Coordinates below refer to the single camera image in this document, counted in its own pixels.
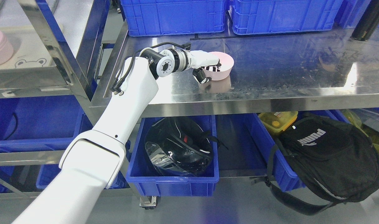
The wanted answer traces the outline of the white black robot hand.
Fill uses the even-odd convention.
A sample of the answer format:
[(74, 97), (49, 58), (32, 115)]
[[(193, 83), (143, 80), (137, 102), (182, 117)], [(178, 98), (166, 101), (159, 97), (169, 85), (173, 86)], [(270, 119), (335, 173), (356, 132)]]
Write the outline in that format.
[(200, 84), (207, 83), (211, 80), (210, 77), (207, 77), (205, 75), (205, 72), (202, 70), (202, 68), (206, 68), (209, 66), (216, 66), (219, 68), (221, 66), (220, 59), (216, 55), (213, 55), (209, 52), (205, 52), (202, 50), (193, 50), (188, 51), (187, 55), (187, 69), (193, 69), (192, 75)]

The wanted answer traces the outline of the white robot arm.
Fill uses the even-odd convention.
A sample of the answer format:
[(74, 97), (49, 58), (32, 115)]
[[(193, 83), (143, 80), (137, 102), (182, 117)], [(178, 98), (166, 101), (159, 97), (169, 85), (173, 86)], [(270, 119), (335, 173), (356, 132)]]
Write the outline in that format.
[(78, 135), (64, 151), (61, 171), (13, 221), (14, 224), (84, 224), (101, 192), (109, 188), (126, 158), (125, 143), (142, 112), (158, 92), (156, 78), (171, 74), (170, 50), (150, 47), (124, 62), (124, 82), (92, 129)]

